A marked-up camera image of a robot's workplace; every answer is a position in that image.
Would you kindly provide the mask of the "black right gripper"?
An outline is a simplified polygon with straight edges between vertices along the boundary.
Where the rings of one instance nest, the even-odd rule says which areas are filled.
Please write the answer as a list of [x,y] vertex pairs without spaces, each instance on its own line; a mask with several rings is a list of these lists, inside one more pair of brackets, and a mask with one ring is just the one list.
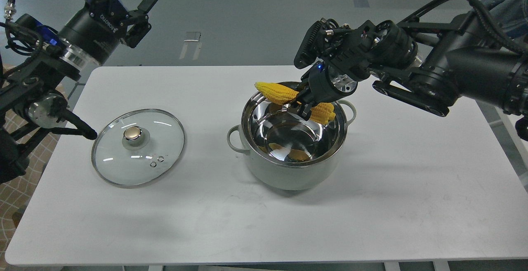
[[358,82],[324,61],[317,61],[308,71],[308,81],[289,82],[285,94],[288,111],[304,120],[314,117],[319,103],[331,103],[348,97],[358,88]]

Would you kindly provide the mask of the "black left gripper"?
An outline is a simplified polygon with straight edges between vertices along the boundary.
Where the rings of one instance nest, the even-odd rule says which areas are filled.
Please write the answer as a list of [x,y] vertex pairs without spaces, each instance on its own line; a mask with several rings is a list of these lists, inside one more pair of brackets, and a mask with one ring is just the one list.
[[99,65],[121,44],[134,49],[151,30],[148,13],[158,0],[142,0],[127,11],[119,0],[84,0],[85,4],[58,33]]

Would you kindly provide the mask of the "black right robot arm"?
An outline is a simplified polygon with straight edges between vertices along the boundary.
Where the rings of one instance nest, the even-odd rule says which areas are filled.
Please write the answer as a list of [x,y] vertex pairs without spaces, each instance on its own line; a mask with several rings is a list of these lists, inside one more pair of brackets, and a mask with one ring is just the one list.
[[309,70],[286,104],[305,120],[317,104],[349,96],[375,76],[381,94],[440,117],[460,97],[518,115],[517,135],[527,139],[527,45],[507,36],[479,0],[433,0],[398,23],[356,29],[321,19],[294,65]]

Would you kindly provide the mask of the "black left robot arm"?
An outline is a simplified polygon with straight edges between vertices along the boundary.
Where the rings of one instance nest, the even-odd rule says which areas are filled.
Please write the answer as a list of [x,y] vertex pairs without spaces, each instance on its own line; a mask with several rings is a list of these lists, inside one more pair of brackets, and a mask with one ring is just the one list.
[[26,60],[1,73],[1,124],[8,111],[13,111],[25,125],[13,132],[1,128],[1,183],[25,175],[30,153],[49,133],[97,138],[68,109],[57,86],[64,78],[79,80],[89,63],[102,66],[119,44],[137,47],[151,30],[148,13],[158,0],[142,0],[135,10],[127,10],[120,0],[84,1],[60,31],[29,14],[14,21],[16,1],[6,3],[1,23],[6,47]]

